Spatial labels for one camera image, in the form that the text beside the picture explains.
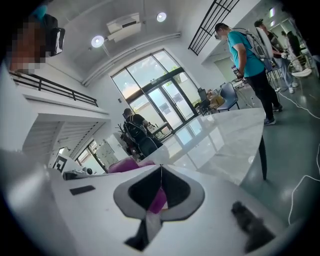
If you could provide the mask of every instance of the round ceiling light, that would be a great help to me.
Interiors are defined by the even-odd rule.
[[[97,35],[91,40],[91,45],[94,48],[98,48],[98,47],[102,46],[104,44],[104,42],[105,42],[105,39],[103,38],[103,36]]]
[[[158,22],[164,22],[166,18],[167,18],[167,15],[166,15],[166,13],[164,13],[164,12],[160,12],[160,13],[156,16],[156,20],[157,20]]]

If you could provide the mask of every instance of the ceiling air conditioning unit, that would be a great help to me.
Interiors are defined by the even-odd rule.
[[[141,31],[139,13],[117,18],[106,24],[109,29],[108,41],[118,42]]]

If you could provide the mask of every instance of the ceiling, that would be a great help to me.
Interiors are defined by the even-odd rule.
[[[178,32],[179,20],[175,10],[183,0],[54,0],[48,14],[65,28],[63,52],[86,75],[124,50],[160,36]],[[164,22],[157,22],[157,14],[165,12]],[[94,36],[108,36],[107,23],[139,13],[141,31],[119,42],[105,41],[103,47],[93,48]]]
[[[274,8],[274,16],[270,18],[269,11]],[[237,28],[249,29],[251,32],[255,31],[254,23],[259,19],[263,19],[264,25],[268,30],[274,28],[282,21],[289,18],[286,12],[282,11],[282,4],[278,0],[261,0],[237,25]],[[226,58],[225,53],[229,52],[228,42],[220,42],[211,53],[211,57],[218,57],[219,55]]]
[[[61,148],[67,148],[63,154],[70,156],[90,139],[91,131],[96,126],[101,126],[101,123],[36,121],[25,139],[22,151],[47,165],[51,155],[57,155],[57,150]]]

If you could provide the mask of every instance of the black rectangular sticker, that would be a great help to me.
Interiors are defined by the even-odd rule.
[[[89,192],[91,190],[95,190],[96,188],[94,186],[81,186],[81,187],[76,187],[76,188],[72,188],[70,189],[70,192],[73,196],[75,195],[79,195],[79,194],[82,194],[82,193],[86,193],[86,192]]]

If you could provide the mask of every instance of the purple object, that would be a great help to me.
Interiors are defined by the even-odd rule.
[[[124,173],[131,170],[135,170],[145,166],[153,166],[155,163],[151,160],[145,161],[143,163],[137,163],[132,156],[127,157],[117,163],[112,164],[109,167],[108,173]],[[167,202],[167,197],[162,188],[159,188],[153,202],[149,207],[149,211],[157,214],[161,211],[165,203]]]

